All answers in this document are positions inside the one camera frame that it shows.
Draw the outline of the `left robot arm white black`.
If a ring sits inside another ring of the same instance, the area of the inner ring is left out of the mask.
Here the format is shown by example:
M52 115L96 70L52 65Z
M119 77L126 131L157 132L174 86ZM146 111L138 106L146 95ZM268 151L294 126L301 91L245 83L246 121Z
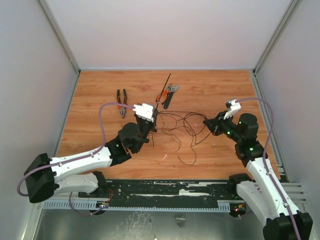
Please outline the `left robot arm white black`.
M149 133L156 130L157 115L157 110L153 110L150 117L136 111L136 122L125 124L114 139L87 152L52 158L47 153L39 154L24 172L29 202L40 203L65 192L87 192L103 197L108 186L102 175L82 176L81 173L120 165L139 153L149 142Z

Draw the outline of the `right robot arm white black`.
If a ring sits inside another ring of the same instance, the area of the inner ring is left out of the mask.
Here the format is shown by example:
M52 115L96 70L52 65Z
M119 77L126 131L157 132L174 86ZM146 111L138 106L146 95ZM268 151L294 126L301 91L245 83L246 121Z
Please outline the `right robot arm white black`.
M231 175L227 194L232 199L243 199L259 219L266 240L308 240L313 220L301 212L288 196L272 168L264 147L257 140L257 117L243 113L238 123L224 118L220 112L215 118L204 120L214 136L226 135L235 142L235 153L249 174Z

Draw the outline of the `black zip tie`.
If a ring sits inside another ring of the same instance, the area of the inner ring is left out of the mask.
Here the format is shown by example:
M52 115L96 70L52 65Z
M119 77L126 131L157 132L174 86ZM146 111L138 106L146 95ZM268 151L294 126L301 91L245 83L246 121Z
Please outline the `black zip tie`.
M170 77L171 77L171 73L168 75L168 77L167 77L167 79L166 79L166 81L165 81L165 83L164 83L164 86L163 86L163 88L162 88L162 90L161 90L160 94L156 97L156 100L155 100L155 102L156 102L156 107L155 107L155 108L156 108L156 109L157 109L157 108L158 108L158 106L159 106L159 103L160 103L161 97L164 95L165 88L167 87L167 83L168 83L168 81L169 81Z

